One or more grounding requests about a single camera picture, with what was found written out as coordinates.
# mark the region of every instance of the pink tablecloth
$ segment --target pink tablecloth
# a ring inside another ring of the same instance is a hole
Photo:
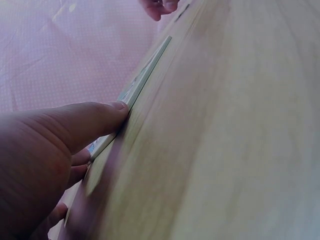
[[[115,100],[170,17],[138,0],[0,1],[0,112]]]

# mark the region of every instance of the finger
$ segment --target finger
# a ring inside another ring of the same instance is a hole
[[[80,152],[72,156],[71,165],[80,166],[86,165],[90,160],[90,152],[87,149],[82,149]]]
[[[98,137],[115,132],[128,115],[125,103],[86,102],[63,107],[42,109],[30,113],[37,121],[68,148],[73,155]]]
[[[66,189],[71,188],[77,182],[81,181],[85,177],[87,170],[88,170],[87,165],[72,166],[70,170],[69,180],[66,185]]]
[[[174,12],[178,8],[179,0],[163,0],[163,6],[169,12]]]
[[[48,216],[49,229],[57,225],[60,220],[64,219],[67,215],[67,212],[68,207],[63,202],[59,202]]]
[[[152,0],[139,0],[139,3],[142,5],[144,11],[149,15],[149,17],[151,17],[155,21],[160,21],[161,14],[159,12],[158,6],[162,4],[154,2]]]

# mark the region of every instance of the wooden board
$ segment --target wooden board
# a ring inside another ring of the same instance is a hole
[[[60,239],[318,239],[320,1],[197,0],[166,34]]]

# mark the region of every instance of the fingertip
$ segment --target fingertip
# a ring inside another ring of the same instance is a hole
[[[113,101],[113,102],[108,103],[107,105],[109,105],[119,111],[128,109],[127,104],[125,104],[123,101]]]
[[[169,1],[169,2],[166,2],[164,4],[164,7],[165,9],[167,9],[168,11],[170,12],[174,12],[178,9],[178,3],[176,2],[173,2],[173,1]]]

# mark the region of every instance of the skin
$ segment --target skin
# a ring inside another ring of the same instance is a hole
[[[145,12],[155,21],[162,15],[171,14],[178,8],[179,0],[139,0]]]
[[[127,115],[118,101],[0,116],[0,239],[48,239],[68,210],[59,199],[87,172],[84,148]]]

